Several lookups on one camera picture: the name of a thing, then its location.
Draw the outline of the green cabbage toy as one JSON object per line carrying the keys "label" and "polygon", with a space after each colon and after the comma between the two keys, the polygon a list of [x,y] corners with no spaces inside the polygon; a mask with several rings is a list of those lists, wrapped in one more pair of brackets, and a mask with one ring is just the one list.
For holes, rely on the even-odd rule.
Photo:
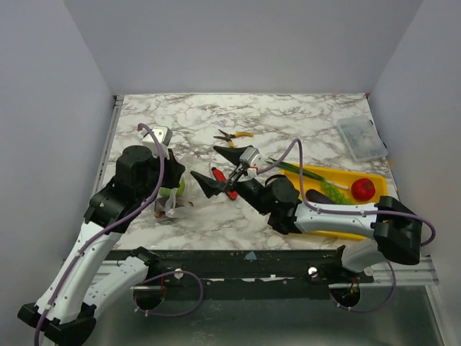
{"label": "green cabbage toy", "polygon": [[186,187],[186,183],[184,181],[184,178],[181,178],[179,180],[179,186],[178,187],[175,187],[175,188],[172,188],[172,189],[169,189],[169,188],[166,188],[166,187],[161,187],[160,190],[158,191],[158,195],[162,198],[168,198],[172,192],[175,192],[176,193],[176,196],[180,196],[184,193],[185,191],[185,187]]}

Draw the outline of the clear zip top bag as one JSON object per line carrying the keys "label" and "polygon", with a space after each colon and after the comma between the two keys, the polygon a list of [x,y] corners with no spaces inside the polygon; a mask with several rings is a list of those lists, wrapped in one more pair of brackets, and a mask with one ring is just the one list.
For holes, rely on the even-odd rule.
{"label": "clear zip top bag", "polygon": [[179,163],[183,164],[186,168],[181,176],[181,178],[184,178],[186,183],[185,191],[180,196],[176,196],[176,193],[172,192],[168,198],[162,198],[158,195],[156,200],[150,207],[148,207],[152,214],[154,210],[164,210],[166,212],[165,218],[157,219],[166,220],[186,218],[191,216],[200,208],[207,207],[210,204],[210,200],[206,198],[200,186],[190,174],[191,171],[196,171],[210,177],[210,163],[192,156],[182,157],[179,160]]}

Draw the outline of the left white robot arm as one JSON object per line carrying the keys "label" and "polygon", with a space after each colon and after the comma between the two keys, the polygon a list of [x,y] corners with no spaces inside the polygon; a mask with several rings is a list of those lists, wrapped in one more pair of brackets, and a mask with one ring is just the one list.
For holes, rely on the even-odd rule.
{"label": "left white robot arm", "polygon": [[35,328],[34,343],[44,336],[57,345],[82,345],[97,322],[97,312],[113,293],[89,293],[100,265],[131,221],[162,188],[179,186],[185,171],[171,149],[163,157],[145,146],[128,146],[116,161],[115,175],[89,201],[77,240],[55,280],[17,316]]}

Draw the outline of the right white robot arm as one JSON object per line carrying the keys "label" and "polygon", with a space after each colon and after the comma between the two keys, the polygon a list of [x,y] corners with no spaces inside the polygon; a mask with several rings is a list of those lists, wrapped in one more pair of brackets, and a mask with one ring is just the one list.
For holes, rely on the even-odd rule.
{"label": "right white robot arm", "polygon": [[215,146],[221,156],[234,164],[229,178],[222,182],[192,172],[207,198],[235,191],[281,234],[333,231],[363,236],[361,242],[341,249],[341,257],[331,265],[333,277],[342,283],[375,264],[389,261],[417,265],[421,257],[422,220],[399,200],[382,196],[376,203],[335,205],[309,202],[305,193],[283,174],[265,183],[262,157],[257,148]]}

